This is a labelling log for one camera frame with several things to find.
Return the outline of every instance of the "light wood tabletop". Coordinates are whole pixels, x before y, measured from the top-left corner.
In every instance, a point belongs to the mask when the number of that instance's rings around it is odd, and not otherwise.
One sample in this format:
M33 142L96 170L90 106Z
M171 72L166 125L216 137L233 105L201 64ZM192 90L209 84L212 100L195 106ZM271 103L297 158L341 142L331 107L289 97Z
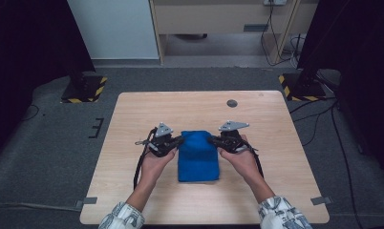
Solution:
M237 107L227 101L237 101ZM133 191L133 177L144 140L160 122L174 130L205 130L220 135L227 120L247 122L240 129L259 151L264 177L276 195L286 197L311 223L329 220L305 152L282 94L277 91L123 93L118 97L80 216L99 224ZM165 167L143 215L146 224L258 224L258 204L231 164L219 156L220 179L179 183L178 155Z

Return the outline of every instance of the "power outlet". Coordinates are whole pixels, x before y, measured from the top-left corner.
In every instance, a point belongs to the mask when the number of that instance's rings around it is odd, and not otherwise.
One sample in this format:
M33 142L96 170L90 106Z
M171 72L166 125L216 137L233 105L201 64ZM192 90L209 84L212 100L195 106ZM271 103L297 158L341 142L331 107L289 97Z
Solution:
M273 6L284 6L287 4L287 0L264 0L264 5L269 6L272 3Z

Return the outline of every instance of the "person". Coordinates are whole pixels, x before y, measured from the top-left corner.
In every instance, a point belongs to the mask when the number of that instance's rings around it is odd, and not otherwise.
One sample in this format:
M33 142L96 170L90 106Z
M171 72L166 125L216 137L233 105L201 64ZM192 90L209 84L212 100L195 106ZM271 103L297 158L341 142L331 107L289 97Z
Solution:
M141 165L141 178L138 186L126 202L120 202L112 213L102 220L99 229L140 228L144 224L141 212L165 165L174 158L176 152L177 149L173 149L164 157L156 157L148 153ZM276 196L273 193L258 172L254 156L249 150L230 154L225 149L218 148L218 152L221 157L231 163L251 188L259 204L258 212L262 229L312 228L298 209L291 206L284 197Z

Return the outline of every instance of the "hand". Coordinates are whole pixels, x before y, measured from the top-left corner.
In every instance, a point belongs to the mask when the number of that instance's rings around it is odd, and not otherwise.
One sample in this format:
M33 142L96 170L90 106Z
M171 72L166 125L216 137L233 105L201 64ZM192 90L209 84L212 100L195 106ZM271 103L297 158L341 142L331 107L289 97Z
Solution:
M243 140L247 141L245 135L241 135L241 137ZM261 177L261 174L258 172L254 155L248 149L237 154L231 154L223 148L218 148L218 152L221 157L228 160L233 165L234 169L236 169L246 182Z
M151 152L148 152L141 165L140 182L147 181L155 184L165 166L174 158L177 151L178 149L174 148L168 153L168 155L163 157L157 157Z

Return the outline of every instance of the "black and yellow hazard tape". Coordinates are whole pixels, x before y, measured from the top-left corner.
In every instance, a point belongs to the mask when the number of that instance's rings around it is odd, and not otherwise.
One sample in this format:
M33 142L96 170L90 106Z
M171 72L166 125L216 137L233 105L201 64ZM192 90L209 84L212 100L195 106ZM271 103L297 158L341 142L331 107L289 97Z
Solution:
M279 82L281 83L282 88L284 89L285 97L288 101L315 101L326 99L325 96L294 96L291 94L291 90L283 75L279 75Z
M98 88L96 89L95 95L93 97L87 98L78 98L72 97L67 99L61 99L62 103L82 103L82 102L97 102L99 100L100 94L102 94L103 88L108 77L101 77Z

